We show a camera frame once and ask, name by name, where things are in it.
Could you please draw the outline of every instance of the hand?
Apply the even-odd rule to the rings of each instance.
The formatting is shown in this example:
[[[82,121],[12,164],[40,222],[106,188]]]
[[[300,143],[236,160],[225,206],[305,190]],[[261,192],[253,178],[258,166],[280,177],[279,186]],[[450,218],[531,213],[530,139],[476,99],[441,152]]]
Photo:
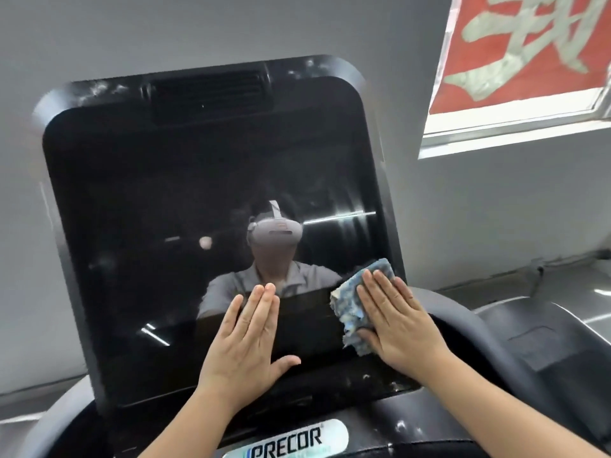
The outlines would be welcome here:
[[[289,368],[301,363],[295,355],[271,363],[280,307],[275,292],[271,283],[265,288],[255,286],[239,318],[244,297],[237,295],[203,362],[197,390],[221,399],[231,415],[260,397]]]
[[[379,270],[366,270],[363,282],[357,292],[376,331],[359,329],[359,336],[386,364],[422,385],[444,376],[454,355],[408,285],[399,277],[391,283]]]

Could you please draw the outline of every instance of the window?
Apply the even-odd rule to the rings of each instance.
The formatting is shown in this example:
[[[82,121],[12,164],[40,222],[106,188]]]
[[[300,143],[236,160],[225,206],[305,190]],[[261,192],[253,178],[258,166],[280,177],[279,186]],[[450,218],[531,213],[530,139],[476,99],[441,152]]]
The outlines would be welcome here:
[[[423,148],[590,129],[610,116],[610,61],[611,0],[453,0]]]

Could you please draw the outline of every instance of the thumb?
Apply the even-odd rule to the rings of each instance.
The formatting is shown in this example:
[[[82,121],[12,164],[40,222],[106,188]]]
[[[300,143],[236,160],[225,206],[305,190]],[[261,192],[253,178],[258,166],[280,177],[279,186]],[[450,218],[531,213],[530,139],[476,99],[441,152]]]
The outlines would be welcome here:
[[[365,328],[357,329],[356,333],[360,336],[361,339],[363,339],[371,346],[371,348],[374,352],[376,352],[376,354],[378,354],[380,357],[382,356],[382,344],[380,343],[380,338],[376,333],[374,333],[370,329]]]
[[[292,366],[298,364],[301,364],[301,359],[297,355],[286,355],[273,362],[270,367],[271,383],[275,383]]]

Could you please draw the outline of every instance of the red banner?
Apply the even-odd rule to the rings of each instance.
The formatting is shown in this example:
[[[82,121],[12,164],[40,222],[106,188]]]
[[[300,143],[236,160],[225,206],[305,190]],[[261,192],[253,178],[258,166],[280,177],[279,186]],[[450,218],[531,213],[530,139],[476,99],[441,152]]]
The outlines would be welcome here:
[[[603,87],[610,63],[610,0],[462,0],[430,113]]]

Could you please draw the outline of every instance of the person's left hand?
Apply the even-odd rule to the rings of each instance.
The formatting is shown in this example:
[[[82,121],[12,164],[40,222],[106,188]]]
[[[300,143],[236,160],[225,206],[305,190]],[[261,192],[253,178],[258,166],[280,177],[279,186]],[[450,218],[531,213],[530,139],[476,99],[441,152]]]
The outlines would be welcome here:
[[[237,295],[203,362],[197,390],[216,396],[232,415],[260,397],[289,368],[301,363],[295,355],[271,363],[280,307],[275,292],[271,283],[265,288],[257,285],[239,317],[244,297]]]

